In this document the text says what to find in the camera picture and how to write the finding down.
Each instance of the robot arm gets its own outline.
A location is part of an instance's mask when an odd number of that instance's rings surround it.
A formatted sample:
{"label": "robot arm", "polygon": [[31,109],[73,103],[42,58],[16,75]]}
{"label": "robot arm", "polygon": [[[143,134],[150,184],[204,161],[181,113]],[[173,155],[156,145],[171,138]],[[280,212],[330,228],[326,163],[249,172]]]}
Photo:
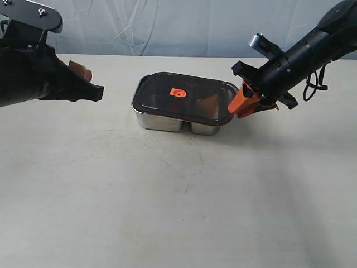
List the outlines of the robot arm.
{"label": "robot arm", "polygon": [[93,85],[91,71],[64,64],[46,44],[49,31],[62,31],[62,17],[54,9],[28,0],[3,0],[1,22],[0,107],[29,101],[85,99],[99,101],[104,87]]}
{"label": "robot arm", "polygon": [[[243,78],[243,84],[229,105],[229,112],[243,118],[259,111],[278,109],[276,101],[293,109],[298,103],[289,94],[290,89],[306,78],[304,100],[309,101],[317,90],[327,90],[323,85],[326,65],[357,50],[357,0],[337,4],[317,27],[286,52],[259,34],[254,36],[250,46],[268,61],[258,69],[241,61],[232,67],[234,75]],[[310,83],[312,75],[316,78],[315,84]],[[313,92],[307,97],[309,87]]]}

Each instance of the table surface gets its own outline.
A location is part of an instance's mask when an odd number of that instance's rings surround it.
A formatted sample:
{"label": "table surface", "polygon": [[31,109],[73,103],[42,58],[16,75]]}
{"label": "table surface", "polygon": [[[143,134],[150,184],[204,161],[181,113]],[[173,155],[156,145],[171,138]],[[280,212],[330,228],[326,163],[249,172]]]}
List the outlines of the table surface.
{"label": "table surface", "polygon": [[291,111],[196,136],[141,128],[139,80],[240,85],[238,59],[60,58],[91,69],[104,97],[1,108],[0,267],[355,267],[357,61],[330,64],[310,102],[292,89]]}

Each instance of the divided container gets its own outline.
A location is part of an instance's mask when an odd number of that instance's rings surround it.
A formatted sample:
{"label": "divided container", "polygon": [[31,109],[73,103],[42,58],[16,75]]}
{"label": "divided container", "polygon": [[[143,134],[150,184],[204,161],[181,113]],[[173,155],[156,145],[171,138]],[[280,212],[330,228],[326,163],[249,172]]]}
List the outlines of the divided container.
{"label": "divided container", "polygon": [[228,111],[238,88],[228,82],[160,72],[141,79],[132,107],[149,130],[179,132],[184,122],[198,135],[214,135],[233,116]]}

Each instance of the orange sticker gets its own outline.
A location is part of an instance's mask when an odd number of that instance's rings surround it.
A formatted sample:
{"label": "orange sticker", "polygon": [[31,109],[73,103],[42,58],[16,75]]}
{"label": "orange sticker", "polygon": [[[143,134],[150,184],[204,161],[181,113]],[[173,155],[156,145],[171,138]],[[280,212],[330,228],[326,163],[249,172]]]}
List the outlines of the orange sticker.
{"label": "orange sticker", "polygon": [[179,88],[172,88],[170,91],[170,95],[178,97],[178,98],[183,98],[186,96],[186,91],[184,91],[183,89],[179,89]]}

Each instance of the transparent lid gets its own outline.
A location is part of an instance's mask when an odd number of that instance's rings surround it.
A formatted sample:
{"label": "transparent lid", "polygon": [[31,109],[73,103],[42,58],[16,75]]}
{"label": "transparent lid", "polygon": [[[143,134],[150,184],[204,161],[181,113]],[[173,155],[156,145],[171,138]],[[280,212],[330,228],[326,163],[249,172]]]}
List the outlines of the transparent lid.
{"label": "transparent lid", "polygon": [[133,107],[139,112],[221,126],[233,118],[228,105],[237,92],[236,86],[219,80],[156,73],[141,80]]}

